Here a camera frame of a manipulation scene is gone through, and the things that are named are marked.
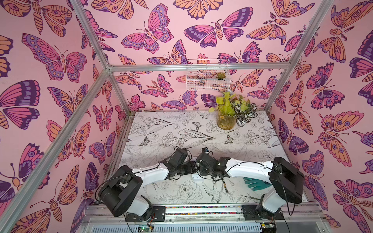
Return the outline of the black gold AAA battery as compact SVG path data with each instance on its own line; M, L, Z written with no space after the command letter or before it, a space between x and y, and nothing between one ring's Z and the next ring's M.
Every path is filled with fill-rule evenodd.
M221 180L222 180L222 183L223 183L224 190L225 190L226 194L228 194L229 191L228 191L228 189L227 189L226 182L224 181L223 178L222 178Z

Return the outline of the white digital alarm clock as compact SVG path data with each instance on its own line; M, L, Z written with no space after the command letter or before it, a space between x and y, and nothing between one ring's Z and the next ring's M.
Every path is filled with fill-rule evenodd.
M205 179L203 178L203 177L201 177L198 173L194 173L194 174L192 174L191 175L191 177L192 177L192 180L194 181L194 182L202 182L202 181L204 181Z

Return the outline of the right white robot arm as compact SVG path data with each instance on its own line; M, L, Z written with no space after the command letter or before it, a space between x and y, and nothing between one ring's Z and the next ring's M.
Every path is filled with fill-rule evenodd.
M208 149L203 148L195 161L197 174L202 178L210 176L219 181L243 177L271 185L271 190L262 195L255 208L258 217L271 219L282 206L302 203L305 176L284 158L275 157L273 161L266 162L241 161L229 157L217 160L208 153Z

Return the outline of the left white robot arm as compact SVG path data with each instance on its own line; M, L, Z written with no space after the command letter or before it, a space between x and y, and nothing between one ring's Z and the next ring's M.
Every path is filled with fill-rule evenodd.
M196 172L196 163L189 150L176 148L171 156L153 166L140 169L121 166L99 186L96 197L114 217L131 214L141 221L148 221L154 216L153 205L146 197L139 195L140 189L151 183L177 180Z

